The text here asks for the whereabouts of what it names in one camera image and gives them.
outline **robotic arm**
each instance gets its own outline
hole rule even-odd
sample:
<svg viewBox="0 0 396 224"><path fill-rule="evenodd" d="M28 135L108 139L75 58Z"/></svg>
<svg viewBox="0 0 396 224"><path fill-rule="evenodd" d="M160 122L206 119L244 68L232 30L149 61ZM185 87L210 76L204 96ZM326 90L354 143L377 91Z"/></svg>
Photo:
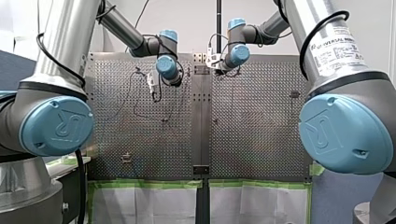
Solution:
<svg viewBox="0 0 396 224"><path fill-rule="evenodd" d="M180 85L175 31L146 39L107 1L53 1L47 31L38 38L44 48L35 73L21 81L18 92L0 92L0 160L26 154L62 156L89 138L93 115L85 103L83 73L95 20L133 56L158 56L156 69L163 81Z"/></svg>
<svg viewBox="0 0 396 224"><path fill-rule="evenodd" d="M247 44L273 45L289 26L310 91L300 136L310 156L329 170L357 175L396 171L396 91L387 74L369 68L332 0L281 0L261 26L229 22L228 54L208 50L207 66L225 72L249 58Z"/></svg>
<svg viewBox="0 0 396 224"><path fill-rule="evenodd" d="M260 26L247 25L242 18L233 19L228 23L227 43L228 54L222 60L221 54L213 54L211 47L207 50L206 65L210 68L229 72L245 63L250 51L246 44L274 45L279 35L289 28L280 13L275 13L268 21Z"/></svg>

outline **white label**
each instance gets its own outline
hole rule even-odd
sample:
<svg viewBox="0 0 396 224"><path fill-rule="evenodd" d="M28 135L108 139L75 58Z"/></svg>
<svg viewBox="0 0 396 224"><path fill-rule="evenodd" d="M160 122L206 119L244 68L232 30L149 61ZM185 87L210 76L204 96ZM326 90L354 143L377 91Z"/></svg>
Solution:
<svg viewBox="0 0 396 224"><path fill-rule="evenodd" d="M330 37L316 37L309 45L319 74L328 77L346 65L366 65L355 38L346 27L334 27Z"/></svg>

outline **light blue end cap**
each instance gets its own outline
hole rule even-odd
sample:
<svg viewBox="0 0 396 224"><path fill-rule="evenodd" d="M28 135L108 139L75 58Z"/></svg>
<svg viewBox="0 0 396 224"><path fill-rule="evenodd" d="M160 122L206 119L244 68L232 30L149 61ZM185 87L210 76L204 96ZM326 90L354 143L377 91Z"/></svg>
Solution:
<svg viewBox="0 0 396 224"><path fill-rule="evenodd" d="M246 45L239 44L233 47L230 54L230 60L235 65L242 65L250 57L250 50Z"/></svg>
<svg viewBox="0 0 396 224"><path fill-rule="evenodd" d="M54 97L26 116L20 141L33 155L63 156L82 146L92 128L93 115L87 104L76 97Z"/></svg>
<svg viewBox="0 0 396 224"><path fill-rule="evenodd" d="M156 67L158 73L167 80L173 80L177 76L176 62L168 55L158 58Z"/></svg>
<svg viewBox="0 0 396 224"><path fill-rule="evenodd" d="M376 174L393 158L382 121L365 105L342 95L322 94L306 103L299 130L309 155L337 173Z"/></svg>
<svg viewBox="0 0 396 224"><path fill-rule="evenodd" d="M242 18L235 18L232 19L228 22L228 30L232 30L233 28L240 26L240 25L246 25L247 22L242 19Z"/></svg>
<svg viewBox="0 0 396 224"><path fill-rule="evenodd" d="M171 40L174 40L175 42L177 42L177 33L174 30L162 30L160 32L160 35L168 37Z"/></svg>

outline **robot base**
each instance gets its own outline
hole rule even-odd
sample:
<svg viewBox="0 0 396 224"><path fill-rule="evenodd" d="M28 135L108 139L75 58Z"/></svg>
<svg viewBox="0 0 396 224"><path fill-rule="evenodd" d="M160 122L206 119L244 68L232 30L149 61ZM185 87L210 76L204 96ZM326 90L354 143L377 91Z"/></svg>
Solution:
<svg viewBox="0 0 396 224"><path fill-rule="evenodd" d="M358 204L353 211L353 224L384 224L396 217L396 178L384 175L369 203Z"/></svg>
<svg viewBox="0 0 396 224"><path fill-rule="evenodd" d="M62 224L63 200L41 158L0 163L1 223Z"/></svg>

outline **pegboard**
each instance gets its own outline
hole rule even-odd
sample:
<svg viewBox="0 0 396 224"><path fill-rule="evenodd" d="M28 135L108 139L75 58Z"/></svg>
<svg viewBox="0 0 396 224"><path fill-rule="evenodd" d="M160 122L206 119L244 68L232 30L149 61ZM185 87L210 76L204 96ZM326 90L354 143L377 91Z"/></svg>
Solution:
<svg viewBox="0 0 396 224"><path fill-rule="evenodd" d="M149 73L155 58L91 55L87 92L96 122L90 179L192 179L191 60L186 57L179 59L182 85L162 84L163 99L153 103L146 78L134 71Z"/></svg>
<svg viewBox="0 0 396 224"><path fill-rule="evenodd" d="M212 74L211 82L203 79L211 75L194 74L191 54L179 60L182 86L162 85L163 100L154 104L146 79L133 71L148 73L155 58L91 55L87 93L96 124L90 179L193 179L193 165L201 162L209 165L209 178L309 181L312 161L298 134L307 90L298 57L253 55L240 75ZM124 155L131 161L122 162Z"/></svg>
<svg viewBox="0 0 396 224"><path fill-rule="evenodd" d="M294 56L254 56L236 77L213 78L212 178L309 181L300 141L306 81Z"/></svg>

